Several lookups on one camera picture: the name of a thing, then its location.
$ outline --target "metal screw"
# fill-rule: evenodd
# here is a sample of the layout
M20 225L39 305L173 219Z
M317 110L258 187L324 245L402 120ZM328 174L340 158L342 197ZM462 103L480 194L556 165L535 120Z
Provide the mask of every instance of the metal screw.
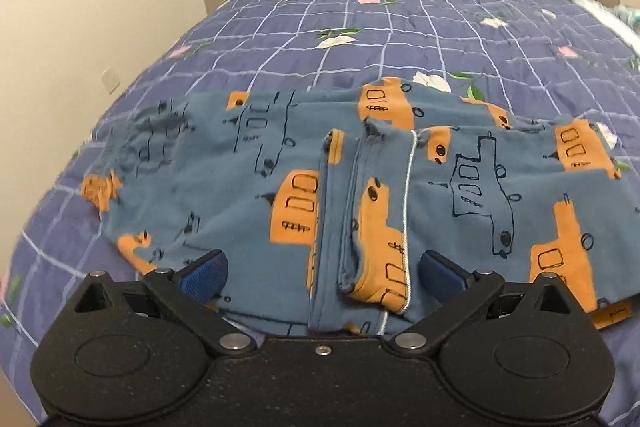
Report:
M316 355L320 355L321 357L326 357L330 355L333 349L329 346L316 346Z
M420 349L427 343L427 339L420 333L400 333L395 341L402 349Z
M239 351L251 345L251 337L244 333L227 333L220 339L220 346L230 351Z

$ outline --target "light switch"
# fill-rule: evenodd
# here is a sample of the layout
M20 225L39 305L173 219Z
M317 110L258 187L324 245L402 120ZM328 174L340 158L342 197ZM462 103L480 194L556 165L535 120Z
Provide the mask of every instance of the light switch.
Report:
M102 83L104 84L104 89L111 94L120 85L120 77L113 68L107 68L102 73Z

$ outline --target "white piping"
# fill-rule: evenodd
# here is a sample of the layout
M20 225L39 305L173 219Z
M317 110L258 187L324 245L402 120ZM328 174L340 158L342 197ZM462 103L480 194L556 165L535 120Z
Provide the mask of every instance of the white piping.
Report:
M411 145L409 153L409 163L406 168L406 179L404 181L404 198L402 198L402 263L404 264L404 279L406 280L406 300L399 314L402 315L411 304L411 276L409 274L409 240L408 227L406 219L406 208L409 200L409 179L411 178L411 167L414 164L415 146L418 143L418 135L414 130L411 131L414 141Z
M387 310L385 310L382 314L382 322L380 323L380 327L378 328L378 333L377 335L379 337L381 337L382 335L385 334L385 330L386 330L386 322L389 320L389 312Z

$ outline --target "folded cloth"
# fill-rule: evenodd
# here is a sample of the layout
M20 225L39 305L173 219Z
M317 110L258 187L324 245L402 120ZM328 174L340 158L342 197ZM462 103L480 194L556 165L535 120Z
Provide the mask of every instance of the folded cloth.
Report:
M640 208L597 126L398 78L166 100L112 130L82 193L142 273L222 250L210 305L270 333L401 331L440 305L425 251L555 271L587 311L640 291Z

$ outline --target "blue quilt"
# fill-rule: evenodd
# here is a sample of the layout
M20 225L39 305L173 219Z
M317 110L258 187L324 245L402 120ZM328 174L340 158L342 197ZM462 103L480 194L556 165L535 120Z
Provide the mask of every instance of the blue quilt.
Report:
M0 365L43 418L29 364L56 313L91 270L134 277L79 186L111 125L140 108L188 92L346 89L399 76L521 116L599 121L640 200L637 64L568 0L228 0L114 103L24 227L0 295ZM618 374L602 415L617 426L640 414L639 329L631 318L604 332Z

